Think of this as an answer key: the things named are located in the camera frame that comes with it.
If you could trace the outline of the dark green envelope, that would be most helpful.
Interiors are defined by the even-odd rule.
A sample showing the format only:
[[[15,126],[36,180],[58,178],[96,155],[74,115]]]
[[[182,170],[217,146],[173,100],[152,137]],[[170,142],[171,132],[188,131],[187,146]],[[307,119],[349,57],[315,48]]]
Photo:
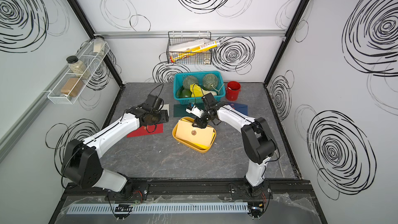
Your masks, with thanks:
[[[173,106],[173,117],[191,117],[195,118],[194,114],[186,112],[187,105],[175,104]]]

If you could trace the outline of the beige envelope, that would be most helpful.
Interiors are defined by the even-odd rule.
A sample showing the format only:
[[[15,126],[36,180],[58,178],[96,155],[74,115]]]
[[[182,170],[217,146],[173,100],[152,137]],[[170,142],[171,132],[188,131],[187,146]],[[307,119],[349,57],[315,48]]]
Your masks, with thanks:
[[[214,133],[213,127],[206,127],[205,129],[200,129],[192,126],[191,122],[185,120],[179,120],[176,137],[180,140],[184,140],[194,144],[195,141],[202,140],[206,137],[211,137]]]

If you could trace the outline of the navy blue envelope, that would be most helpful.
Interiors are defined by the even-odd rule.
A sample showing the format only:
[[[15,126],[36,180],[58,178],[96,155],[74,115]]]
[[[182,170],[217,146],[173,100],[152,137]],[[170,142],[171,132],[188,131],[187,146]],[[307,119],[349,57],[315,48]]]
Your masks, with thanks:
[[[227,102],[227,104],[241,114],[248,116],[248,105],[234,102]]]

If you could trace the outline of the yellow storage box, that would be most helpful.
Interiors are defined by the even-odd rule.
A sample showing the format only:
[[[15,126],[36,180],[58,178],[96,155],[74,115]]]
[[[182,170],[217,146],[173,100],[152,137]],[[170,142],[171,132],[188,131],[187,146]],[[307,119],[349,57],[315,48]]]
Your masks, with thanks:
[[[188,122],[191,122],[191,123],[194,122],[194,119],[191,118],[191,117],[183,117],[183,118],[181,118],[181,119],[179,119],[179,120],[185,120],[185,121],[188,121]],[[173,138],[174,138],[177,142],[179,142],[179,143],[181,143],[181,144],[184,144],[184,145],[186,145],[187,147],[189,147],[189,148],[191,148],[191,149],[193,149],[193,150],[195,150],[195,151],[197,151],[197,152],[199,152],[199,153],[206,153],[206,152],[208,152],[208,151],[210,150],[211,147],[210,147],[209,149],[201,149],[200,147],[196,146],[195,144],[191,144],[190,142],[187,142],[187,141],[178,139],[178,138],[176,137],[177,125],[178,125],[178,122],[177,122],[177,124],[175,125],[175,127],[174,127],[174,129],[173,129],[173,131],[172,131]]]

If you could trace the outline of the yellow envelope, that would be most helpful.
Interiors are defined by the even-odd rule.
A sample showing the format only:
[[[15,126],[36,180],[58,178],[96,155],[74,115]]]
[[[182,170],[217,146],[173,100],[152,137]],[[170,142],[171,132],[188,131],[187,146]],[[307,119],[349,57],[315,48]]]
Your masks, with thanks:
[[[196,146],[200,147],[201,149],[209,149],[212,146],[215,137],[216,137],[216,134],[213,133],[211,137],[206,137],[206,138],[203,138],[202,140],[195,141],[194,144]]]

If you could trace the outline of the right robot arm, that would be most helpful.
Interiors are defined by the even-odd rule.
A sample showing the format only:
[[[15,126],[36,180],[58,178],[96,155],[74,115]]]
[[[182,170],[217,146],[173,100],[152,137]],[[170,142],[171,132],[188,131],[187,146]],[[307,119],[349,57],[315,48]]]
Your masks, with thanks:
[[[217,101],[211,93],[204,95],[202,101],[204,110],[193,103],[188,104],[186,108],[187,113],[195,115],[192,125],[203,129],[210,121],[219,120],[239,131],[249,158],[245,179],[252,188],[262,185],[266,167],[271,162],[274,152],[278,150],[267,121],[264,118],[246,116],[226,102]]]

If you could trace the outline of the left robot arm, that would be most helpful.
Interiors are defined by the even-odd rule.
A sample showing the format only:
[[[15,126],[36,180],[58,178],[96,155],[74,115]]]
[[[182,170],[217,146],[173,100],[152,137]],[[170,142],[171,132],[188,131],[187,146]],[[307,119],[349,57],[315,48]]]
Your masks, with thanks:
[[[64,153],[61,175],[82,189],[102,188],[123,195],[131,195],[131,180],[102,167],[103,155],[129,133],[143,127],[167,123],[168,110],[164,100],[149,94],[144,103],[125,110],[120,118],[98,133],[83,140],[71,140]]]

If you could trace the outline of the yellow foil roll box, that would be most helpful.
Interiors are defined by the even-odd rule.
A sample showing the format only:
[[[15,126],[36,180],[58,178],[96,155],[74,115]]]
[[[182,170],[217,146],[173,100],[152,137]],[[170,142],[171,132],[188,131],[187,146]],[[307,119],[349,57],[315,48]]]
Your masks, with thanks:
[[[185,51],[185,52],[170,52],[169,51],[169,58],[171,62],[175,63],[178,60],[185,59],[190,56],[195,56],[201,53],[206,53],[210,51],[213,48],[217,48],[220,46],[220,42],[217,40],[211,41],[210,43],[207,43],[205,45],[202,45],[200,47]]]

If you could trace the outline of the red envelope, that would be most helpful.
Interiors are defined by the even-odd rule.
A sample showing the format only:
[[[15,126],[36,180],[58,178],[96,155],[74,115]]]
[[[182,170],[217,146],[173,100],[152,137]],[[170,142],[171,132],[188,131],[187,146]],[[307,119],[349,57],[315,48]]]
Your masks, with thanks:
[[[142,126],[142,127],[138,128],[137,130],[129,133],[127,135],[127,138],[135,138],[135,137],[145,136],[145,135],[160,134],[160,133],[163,133],[163,127],[164,127],[164,124]]]

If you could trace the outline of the yellow white cabbage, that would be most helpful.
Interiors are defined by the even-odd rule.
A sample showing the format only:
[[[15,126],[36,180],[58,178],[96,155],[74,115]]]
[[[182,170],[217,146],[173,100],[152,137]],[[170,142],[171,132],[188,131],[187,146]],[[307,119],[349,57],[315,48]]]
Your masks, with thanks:
[[[206,94],[212,94],[213,96],[217,96],[218,93],[215,91],[208,91],[203,89],[200,85],[198,84],[191,84],[190,85],[190,91],[191,91],[191,96],[192,97],[203,97]]]

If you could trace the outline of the right green melon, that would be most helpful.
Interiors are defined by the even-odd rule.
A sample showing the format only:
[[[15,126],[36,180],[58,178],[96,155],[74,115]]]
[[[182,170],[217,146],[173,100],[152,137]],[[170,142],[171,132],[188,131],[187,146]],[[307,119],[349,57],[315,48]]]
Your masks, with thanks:
[[[219,78],[215,74],[206,74],[202,79],[202,85],[207,90],[218,90]]]

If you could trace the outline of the green pepper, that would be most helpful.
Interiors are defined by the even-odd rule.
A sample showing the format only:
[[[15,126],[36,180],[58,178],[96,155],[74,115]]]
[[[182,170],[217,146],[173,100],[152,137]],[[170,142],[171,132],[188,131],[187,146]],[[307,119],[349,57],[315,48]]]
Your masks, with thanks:
[[[190,98],[192,97],[192,92],[189,89],[181,90],[179,98]]]

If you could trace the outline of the black lid spice jar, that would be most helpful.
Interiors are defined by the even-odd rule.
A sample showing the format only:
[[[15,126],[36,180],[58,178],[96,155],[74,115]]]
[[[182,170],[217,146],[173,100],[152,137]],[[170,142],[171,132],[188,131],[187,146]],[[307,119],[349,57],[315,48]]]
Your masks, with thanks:
[[[66,58],[66,61],[68,63],[69,69],[79,75],[83,75],[86,72],[86,65],[78,59],[77,56],[69,56]]]

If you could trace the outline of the clear lid jar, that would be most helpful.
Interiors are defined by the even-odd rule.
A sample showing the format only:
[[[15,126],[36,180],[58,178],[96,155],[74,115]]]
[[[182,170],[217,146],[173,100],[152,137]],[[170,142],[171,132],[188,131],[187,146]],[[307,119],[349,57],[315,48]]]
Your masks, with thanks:
[[[105,39],[102,36],[95,36],[93,44],[93,52],[98,55],[103,55],[105,49]]]

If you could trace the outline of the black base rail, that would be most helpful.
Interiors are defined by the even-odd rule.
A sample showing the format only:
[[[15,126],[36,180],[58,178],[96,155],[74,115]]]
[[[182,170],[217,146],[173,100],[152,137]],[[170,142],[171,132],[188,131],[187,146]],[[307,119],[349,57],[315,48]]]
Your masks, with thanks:
[[[261,200],[262,196],[267,199],[273,195],[285,194],[297,196],[307,194],[312,198],[315,193],[308,180],[271,178],[262,185],[250,189],[248,183],[243,179],[134,179],[128,185],[125,193],[109,192],[107,189],[90,188],[81,189],[75,187],[67,189],[61,200],[67,197],[105,197],[111,201],[143,201],[150,200],[155,196],[196,196],[216,195],[233,200]]]

